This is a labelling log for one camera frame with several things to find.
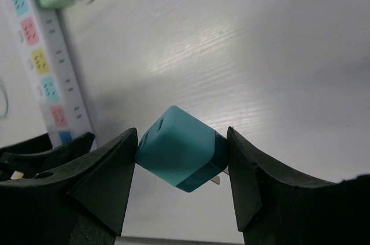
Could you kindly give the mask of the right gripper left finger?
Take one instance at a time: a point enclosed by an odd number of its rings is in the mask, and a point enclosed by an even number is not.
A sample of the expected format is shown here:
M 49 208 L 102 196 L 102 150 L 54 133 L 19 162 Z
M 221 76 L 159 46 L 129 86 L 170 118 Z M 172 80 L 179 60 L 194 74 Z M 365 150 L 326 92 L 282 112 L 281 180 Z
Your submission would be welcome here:
M 47 149 L 1 149 L 2 244 L 113 244 L 121 235 L 138 146 L 130 128 L 94 149 L 94 134 Z

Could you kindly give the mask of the teal usb charger plug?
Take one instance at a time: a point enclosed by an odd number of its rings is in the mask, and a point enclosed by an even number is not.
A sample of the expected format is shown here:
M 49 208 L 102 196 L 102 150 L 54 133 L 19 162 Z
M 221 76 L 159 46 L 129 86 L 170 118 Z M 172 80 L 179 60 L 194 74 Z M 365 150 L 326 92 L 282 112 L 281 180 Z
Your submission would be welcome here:
M 183 109 L 170 106 L 142 136 L 135 162 L 185 192 L 228 166 L 224 136 Z

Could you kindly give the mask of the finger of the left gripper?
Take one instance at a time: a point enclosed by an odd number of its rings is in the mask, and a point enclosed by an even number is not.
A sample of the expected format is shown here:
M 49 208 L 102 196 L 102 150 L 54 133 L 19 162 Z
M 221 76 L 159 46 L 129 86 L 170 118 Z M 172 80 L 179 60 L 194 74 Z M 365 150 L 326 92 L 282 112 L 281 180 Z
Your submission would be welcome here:
M 47 134 L 1 148 L 1 181 L 31 179 L 87 154 L 95 135 L 87 132 L 53 147 Z

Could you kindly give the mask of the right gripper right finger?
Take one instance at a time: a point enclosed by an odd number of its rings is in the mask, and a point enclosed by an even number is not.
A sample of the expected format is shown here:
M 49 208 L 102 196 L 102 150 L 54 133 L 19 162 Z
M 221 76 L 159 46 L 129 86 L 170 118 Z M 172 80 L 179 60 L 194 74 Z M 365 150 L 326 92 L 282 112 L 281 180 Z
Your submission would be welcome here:
M 229 128 L 228 170 L 245 244 L 368 244 L 369 176 L 332 183 L 262 152 Z

